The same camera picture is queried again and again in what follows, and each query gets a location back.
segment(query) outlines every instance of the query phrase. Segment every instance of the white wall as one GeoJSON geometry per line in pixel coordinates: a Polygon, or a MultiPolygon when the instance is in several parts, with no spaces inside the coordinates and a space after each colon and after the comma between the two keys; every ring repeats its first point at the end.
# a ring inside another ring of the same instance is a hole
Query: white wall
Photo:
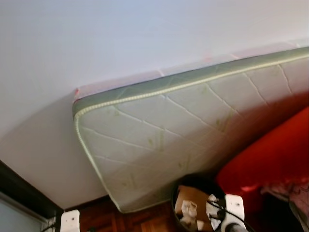
{"type": "Polygon", "coordinates": [[[62,207],[105,194],[72,126],[96,81],[306,38],[307,0],[2,0],[0,159],[62,207]]]}

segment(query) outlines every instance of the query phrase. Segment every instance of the black cable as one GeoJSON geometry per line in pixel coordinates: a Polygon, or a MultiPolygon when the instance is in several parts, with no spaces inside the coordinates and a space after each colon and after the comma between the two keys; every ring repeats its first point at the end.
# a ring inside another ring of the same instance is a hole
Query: black cable
{"type": "Polygon", "coordinates": [[[218,209],[222,209],[222,210],[226,211],[226,212],[227,212],[228,214],[230,214],[230,215],[233,215],[234,217],[236,217],[237,219],[239,219],[240,221],[242,221],[243,224],[245,224],[245,226],[248,227],[248,228],[250,229],[251,232],[255,232],[255,230],[254,230],[245,220],[241,219],[241,218],[238,217],[236,214],[233,214],[232,212],[230,212],[230,211],[224,209],[223,207],[214,204],[215,202],[207,201],[207,203],[211,204],[212,206],[214,206],[214,207],[216,207],[216,208],[218,208],[218,209]]]}
{"type": "Polygon", "coordinates": [[[50,226],[46,227],[45,229],[43,229],[41,232],[47,231],[48,229],[53,228],[55,226],[56,226],[56,224],[50,225],[50,226]]]}

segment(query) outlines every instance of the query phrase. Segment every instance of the mattress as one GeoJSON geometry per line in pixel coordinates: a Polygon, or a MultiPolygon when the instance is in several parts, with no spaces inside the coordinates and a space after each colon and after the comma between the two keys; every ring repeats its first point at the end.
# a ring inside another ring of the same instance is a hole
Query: mattress
{"type": "Polygon", "coordinates": [[[304,108],[308,63],[305,47],[89,95],[73,105],[75,129],[118,209],[142,210],[304,108]]]}

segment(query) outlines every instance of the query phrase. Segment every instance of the red cushion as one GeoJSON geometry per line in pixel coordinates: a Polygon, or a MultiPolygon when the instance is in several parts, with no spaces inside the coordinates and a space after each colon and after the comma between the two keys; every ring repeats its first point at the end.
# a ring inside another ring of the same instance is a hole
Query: red cushion
{"type": "Polygon", "coordinates": [[[309,107],[250,145],[218,174],[225,193],[240,195],[246,211],[261,205],[262,185],[309,179],[309,107]]]}

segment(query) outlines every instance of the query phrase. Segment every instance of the parquet floor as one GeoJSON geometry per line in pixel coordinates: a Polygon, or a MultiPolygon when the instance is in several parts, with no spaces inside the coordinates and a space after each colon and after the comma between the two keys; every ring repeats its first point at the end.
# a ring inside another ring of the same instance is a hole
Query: parquet floor
{"type": "MultiPolygon", "coordinates": [[[[246,215],[256,232],[302,232],[287,203],[270,198],[263,212],[246,215]]],[[[80,210],[81,232],[179,232],[170,203],[137,213],[121,214],[110,201],[96,203],[80,210]]]]}

